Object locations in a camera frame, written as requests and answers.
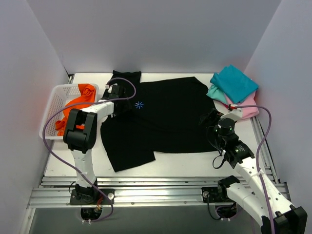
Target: orange cloth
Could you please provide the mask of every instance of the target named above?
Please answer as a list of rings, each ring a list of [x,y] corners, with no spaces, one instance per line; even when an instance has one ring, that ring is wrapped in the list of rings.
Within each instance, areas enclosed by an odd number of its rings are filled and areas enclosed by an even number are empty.
[[[73,105],[75,103],[80,103],[80,102],[94,102],[95,97],[96,97],[96,89],[94,86],[91,84],[78,84],[79,91],[81,93],[81,96],[70,101],[66,106]],[[89,107],[90,105],[77,105],[70,107],[66,110],[63,111],[64,118],[62,120],[58,120],[55,122],[55,129],[58,130],[58,136],[63,136],[67,124],[67,119],[69,116],[69,113],[71,109],[82,109]]]

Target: white wall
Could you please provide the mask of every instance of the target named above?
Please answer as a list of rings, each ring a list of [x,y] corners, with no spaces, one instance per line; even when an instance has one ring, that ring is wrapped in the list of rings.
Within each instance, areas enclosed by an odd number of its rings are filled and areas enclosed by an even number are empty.
[[[280,0],[28,0],[69,73],[244,70]]]
[[[67,74],[24,0],[0,1],[0,230],[16,234],[47,160],[39,124]]]
[[[312,1],[283,0],[245,73],[260,85],[258,102],[273,116],[274,164],[293,203],[312,215]],[[260,120],[267,126],[267,115]],[[312,233],[312,222],[308,219]]]

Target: white table surface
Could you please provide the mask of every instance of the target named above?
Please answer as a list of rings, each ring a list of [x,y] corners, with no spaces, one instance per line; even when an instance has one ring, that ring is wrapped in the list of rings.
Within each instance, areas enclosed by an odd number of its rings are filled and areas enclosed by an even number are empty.
[[[95,83],[99,86],[99,98],[102,97],[106,82],[111,78],[111,73],[77,73],[73,83]],[[149,74],[141,76],[141,82],[157,81],[164,79],[196,77],[202,83],[210,87],[212,74]],[[227,109],[218,102],[215,102],[218,111],[227,113]],[[101,123],[97,126],[97,141],[92,149],[92,160],[95,175],[97,177],[219,177],[230,176],[235,173],[228,163],[224,163],[221,169],[212,167],[212,160],[218,156],[218,152],[194,153],[194,154],[164,154],[155,152],[156,160],[139,167],[115,173],[107,157],[106,151],[100,136]],[[251,121],[242,120],[235,125],[235,133],[246,143],[255,153],[258,147],[254,135]],[[53,151],[66,161],[74,164],[73,156],[67,145],[62,140],[56,140],[53,145]],[[219,165],[222,159],[218,158],[215,165]],[[263,160],[260,159],[260,165],[264,168]],[[52,155],[49,156],[45,176],[76,176],[76,171],[62,162],[58,161]]]

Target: cable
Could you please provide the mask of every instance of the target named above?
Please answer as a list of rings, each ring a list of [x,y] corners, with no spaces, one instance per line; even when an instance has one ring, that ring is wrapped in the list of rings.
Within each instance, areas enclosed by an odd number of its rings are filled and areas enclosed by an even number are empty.
[[[230,218],[231,220],[241,212],[241,210],[238,211],[236,202],[234,202],[231,206],[219,206],[215,211],[221,218]]]
[[[208,138],[207,133],[208,133],[208,130],[209,130],[210,128],[214,128],[214,127],[213,127],[213,126],[209,126],[209,127],[207,128],[207,131],[206,131],[206,138],[207,138],[208,142],[209,142],[216,150],[218,150],[219,154],[221,154],[221,150],[220,150],[220,148],[217,146],[216,139],[214,139],[214,141],[215,141],[215,145],[214,145],[214,144],[212,144],[212,142],[211,142],[211,141],[209,140],[209,138]]]
[[[232,109],[249,108],[249,107],[257,107],[257,108],[263,109],[269,115],[269,124],[268,124],[267,131],[265,132],[262,140],[260,141],[259,146],[257,148],[257,152],[256,152],[256,167],[257,167],[257,171],[259,173],[260,172],[260,157],[259,157],[259,153],[260,153],[260,149],[261,149],[263,143],[265,142],[265,140],[266,140],[266,138],[267,138],[267,136],[269,134],[269,131],[270,131],[270,128],[271,128],[271,124],[272,124],[272,115],[271,115],[271,112],[269,111],[269,109],[267,109],[264,106],[258,106],[258,105],[246,105],[246,106],[237,106],[237,107],[229,106],[229,108],[232,108]],[[274,220],[273,220],[272,209],[271,209],[270,200],[269,200],[269,196],[268,196],[268,191],[267,191],[267,188],[265,186],[265,182],[264,182],[264,179],[263,179],[263,176],[262,176],[261,173],[259,173],[259,177],[260,177],[260,181],[261,181],[261,184],[262,184],[262,187],[263,187],[265,200],[266,200],[267,207],[268,207],[268,212],[269,212],[269,217],[270,217],[270,225],[271,225],[271,233],[275,234]]]
[[[208,205],[208,212],[209,212],[210,217],[211,217],[213,220],[216,220],[216,221],[221,220],[221,217],[215,218],[215,217],[212,216],[212,214],[211,214],[211,212],[210,212],[210,208],[209,208],[209,194],[207,195],[207,205]]]
[[[76,183],[76,181],[73,181],[73,182],[70,184],[69,188],[68,188],[68,192],[70,193],[70,195],[72,194],[71,191],[70,191],[70,189],[72,188],[72,186],[73,186],[74,183]]]
[[[90,184],[94,189],[96,189],[101,195],[103,195],[104,199],[106,199],[107,201],[109,201],[110,205],[111,205],[111,212],[107,215],[105,215],[104,217],[100,217],[98,219],[95,219],[95,220],[91,220],[91,222],[99,222],[99,221],[102,221],[106,218],[108,218],[109,216],[112,215],[112,213],[114,212],[114,207],[113,207],[113,203],[110,201],[110,199],[107,197],[107,195],[105,193],[103,193],[97,186],[95,186],[91,181],[88,180],[88,178],[82,173],[81,170],[79,170],[77,167],[73,166],[72,164],[70,164],[69,162],[65,161],[64,159],[60,158],[57,154],[55,154],[53,152],[53,150],[51,149],[51,147],[49,146],[49,144],[47,143],[47,140],[45,138],[45,131],[47,129],[47,126],[49,124],[49,122],[56,116],[58,115],[59,113],[61,113],[62,111],[68,109],[68,108],[71,108],[73,106],[77,106],[77,105],[85,105],[85,104],[90,104],[90,105],[99,105],[99,104],[102,104],[104,102],[109,102],[109,101],[117,101],[117,100],[129,100],[131,98],[133,98],[136,93],[137,93],[137,90],[135,88],[135,86],[130,82],[128,81],[127,79],[125,78],[113,78],[113,79],[110,79],[108,82],[107,82],[107,85],[113,81],[113,80],[117,80],[117,79],[120,79],[120,80],[124,80],[128,83],[131,84],[131,86],[133,87],[134,89],[134,93],[131,97],[122,97],[122,98],[115,98],[115,99],[111,99],[111,100],[102,100],[102,101],[99,101],[99,102],[81,102],[81,103],[75,103],[73,105],[69,105],[69,106],[65,106],[64,108],[62,108],[61,110],[57,111],[55,114],[53,114],[48,120],[47,122],[45,123],[44,127],[43,127],[43,130],[42,130],[42,140],[43,140],[43,143],[45,145],[45,147],[48,149],[48,151],[50,152],[50,154],[52,154],[55,158],[57,158],[59,161],[61,161],[62,163],[66,164],[67,166],[73,168],[76,172],[78,172],[81,177],[88,183]]]
[[[215,160],[216,160],[218,157],[221,157],[221,156],[222,156],[222,155],[219,155],[219,156],[217,156],[217,157],[215,157],[215,158],[213,159],[213,168],[215,168],[215,169],[220,169],[220,168],[223,166],[223,164],[226,162],[226,160],[223,159],[222,162],[221,162],[221,164],[220,164],[220,166],[215,167]]]

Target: folded teal cloth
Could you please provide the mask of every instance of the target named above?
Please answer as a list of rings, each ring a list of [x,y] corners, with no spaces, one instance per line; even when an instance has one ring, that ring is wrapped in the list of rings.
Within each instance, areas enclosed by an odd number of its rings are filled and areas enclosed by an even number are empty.
[[[224,104],[228,104],[224,92],[218,87],[216,87],[214,84],[210,86],[207,96],[214,100],[221,101]]]
[[[219,74],[215,73],[210,83],[220,88],[233,103],[244,101],[259,86],[234,66],[225,67]]]

